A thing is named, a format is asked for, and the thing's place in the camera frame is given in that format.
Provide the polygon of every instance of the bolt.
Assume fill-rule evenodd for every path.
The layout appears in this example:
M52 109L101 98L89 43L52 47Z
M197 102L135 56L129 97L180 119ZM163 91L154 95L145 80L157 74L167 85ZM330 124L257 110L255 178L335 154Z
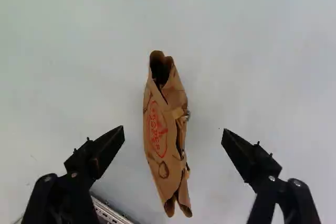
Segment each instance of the bolt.
M51 177L48 176L48 177L46 177L46 178L44 179L44 182L48 182L48 181L50 181L50 180L51 180Z
M300 181L298 181L298 180L294 180L294 185L296 185L296 186L301 186L301 183L300 183Z

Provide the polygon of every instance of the gray surface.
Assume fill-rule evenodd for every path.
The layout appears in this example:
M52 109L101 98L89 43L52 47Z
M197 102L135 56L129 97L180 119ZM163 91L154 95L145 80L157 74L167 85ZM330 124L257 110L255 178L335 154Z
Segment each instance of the gray surface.
M260 140L334 223L335 29L334 0L0 0L1 223L86 136L120 124L125 145L93 191L140 223L246 221L254 194L224 127ZM174 56L189 97L192 219L165 216L143 154L153 49Z

